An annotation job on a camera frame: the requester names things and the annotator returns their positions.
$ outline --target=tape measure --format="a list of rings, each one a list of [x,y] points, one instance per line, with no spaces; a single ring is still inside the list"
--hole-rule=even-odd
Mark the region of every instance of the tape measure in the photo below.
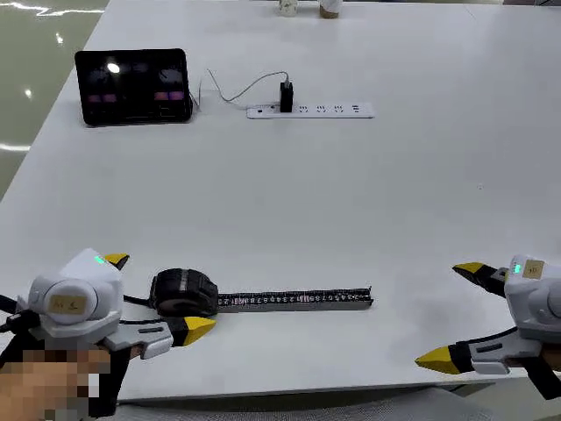
[[[206,318],[248,311],[364,310],[373,303],[370,293],[367,288],[218,294],[218,286],[202,272],[174,268],[154,276],[147,300],[124,300],[151,307],[164,317]]]

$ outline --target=shiny floor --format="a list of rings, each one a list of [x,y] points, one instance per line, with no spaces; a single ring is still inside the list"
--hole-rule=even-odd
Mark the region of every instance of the shiny floor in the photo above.
[[[83,48],[107,4],[107,0],[20,1],[24,3],[0,0],[0,199],[66,80],[74,53]],[[561,413],[561,402],[546,403],[527,379],[501,382],[468,399],[513,421]]]

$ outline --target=black tablet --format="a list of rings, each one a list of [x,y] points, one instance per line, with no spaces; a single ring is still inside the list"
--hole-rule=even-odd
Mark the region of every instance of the black tablet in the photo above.
[[[180,48],[79,51],[82,115],[88,125],[189,120],[187,62]]]

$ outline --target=white cable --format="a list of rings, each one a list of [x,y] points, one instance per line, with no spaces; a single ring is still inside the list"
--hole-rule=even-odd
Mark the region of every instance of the white cable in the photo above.
[[[218,82],[217,79],[214,77],[214,75],[212,74],[212,72],[210,71],[209,68],[207,68],[207,71],[210,74],[210,77],[212,78],[213,83],[215,84],[215,86],[218,89],[218,94],[220,95],[220,97],[226,102],[226,103],[230,103],[232,101],[234,101],[235,99],[240,98],[245,92],[247,92],[249,89],[251,89],[253,87],[253,85],[255,85],[255,83],[262,81],[263,79],[265,79],[266,77],[269,76],[275,76],[275,75],[285,75],[287,77],[286,79],[286,83],[290,82],[290,79],[288,77],[288,73],[285,71],[280,71],[280,72],[273,72],[273,73],[267,73],[266,75],[262,75],[261,77],[259,77],[258,79],[256,79],[255,81],[253,81],[247,88],[245,88],[244,90],[242,90],[239,94],[233,96],[232,98],[225,98],[224,95],[222,94],[222,90],[220,89],[220,86],[218,86]],[[199,84],[199,95],[201,95],[201,85]]]

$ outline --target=power strip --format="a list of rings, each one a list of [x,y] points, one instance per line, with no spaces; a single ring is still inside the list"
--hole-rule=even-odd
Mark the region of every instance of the power strip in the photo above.
[[[259,118],[374,118],[371,103],[302,103],[292,112],[281,112],[278,104],[256,105],[247,109],[247,117]]]

